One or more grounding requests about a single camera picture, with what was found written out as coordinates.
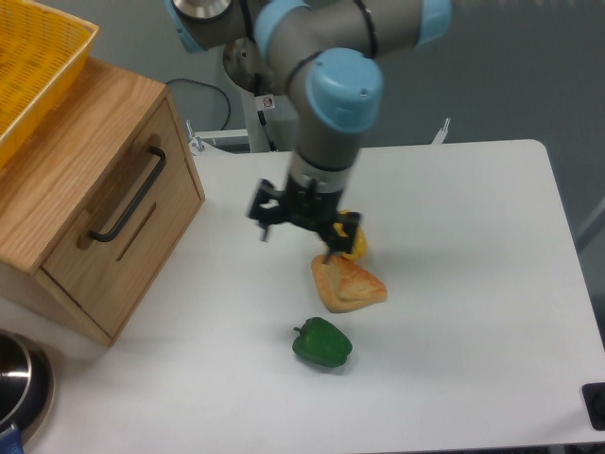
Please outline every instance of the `black drawer handle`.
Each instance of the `black drawer handle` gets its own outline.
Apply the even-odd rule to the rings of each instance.
[[[114,240],[120,234],[120,232],[122,232],[122,229],[129,221],[132,214],[136,211],[139,204],[141,204],[141,201],[143,201],[143,198],[147,192],[149,192],[151,186],[153,186],[155,181],[158,179],[162,173],[162,170],[164,170],[164,167],[166,167],[166,154],[161,149],[151,146],[149,147],[149,152],[160,158],[158,164],[153,167],[153,170],[151,170],[151,173],[149,173],[149,176],[145,179],[145,182],[141,185],[141,188],[137,191],[134,198],[132,198],[132,201],[130,201],[129,206],[126,207],[126,210],[124,210],[122,216],[120,216],[120,218],[115,222],[112,229],[106,234],[101,234],[91,230],[88,233],[90,238],[100,241],[101,243],[109,243],[110,241]]]

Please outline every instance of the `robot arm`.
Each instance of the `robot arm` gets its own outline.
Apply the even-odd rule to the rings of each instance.
[[[285,189],[263,180],[250,209],[264,239],[270,225],[291,222],[317,232],[329,253],[350,252],[360,215],[337,209],[363,134],[380,109],[384,82],[373,58],[443,34],[450,0],[353,0],[316,10],[303,0],[172,2],[202,47],[254,39],[299,114]]]

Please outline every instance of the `gray wall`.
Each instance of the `gray wall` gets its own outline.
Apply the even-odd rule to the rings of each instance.
[[[92,56],[152,79],[197,79],[218,85],[233,104],[227,128],[243,126],[236,91],[222,71],[222,50],[189,55],[166,13],[164,0],[42,0],[40,3],[74,14],[100,26]],[[197,131],[217,130],[227,109],[220,94],[189,84],[173,90],[181,116]]]
[[[99,24],[93,55],[158,80],[200,79],[240,100],[221,51],[187,55],[161,0],[42,0]],[[605,196],[605,2],[458,0],[450,33],[381,60],[387,92],[366,145],[421,144],[446,116],[452,142],[534,138],[549,150],[572,230]],[[214,92],[179,86],[183,118],[214,130],[226,113]],[[594,301],[605,302],[605,235],[581,255]],[[596,303],[600,310],[605,304]]]

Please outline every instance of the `green bell pepper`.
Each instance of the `green bell pepper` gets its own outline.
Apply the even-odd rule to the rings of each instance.
[[[292,350],[299,357],[325,367],[338,367],[353,351],[351,341],[333,324],[320,317],[307,320],[302,328],[294,328],[299,337]]]

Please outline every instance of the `cable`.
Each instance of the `cable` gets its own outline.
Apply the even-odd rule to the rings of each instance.
[[[225,121],[223,122],[223,126],[220,127],[220,130],[223,131],[225,129],[225,127],[227,126],[227,123],[229,123],[229,120],[231,119],[231,101],[229,100],[229,97],[227,96],[227,94],[215,85],[212,85],[212,84],[206,83],[206,82],[202,82],[200,80],[193,80],[193,79],[187,79],[187,78],[171,79],[166,83],[166,85],[170,85],[171,83],[176,83],[176,82],[193,83],[193,84],[199,85],[201,87],[211,88],[223,95],[223,97],[225,98],[225,101],[227,101],[227,118],[225,118]]]

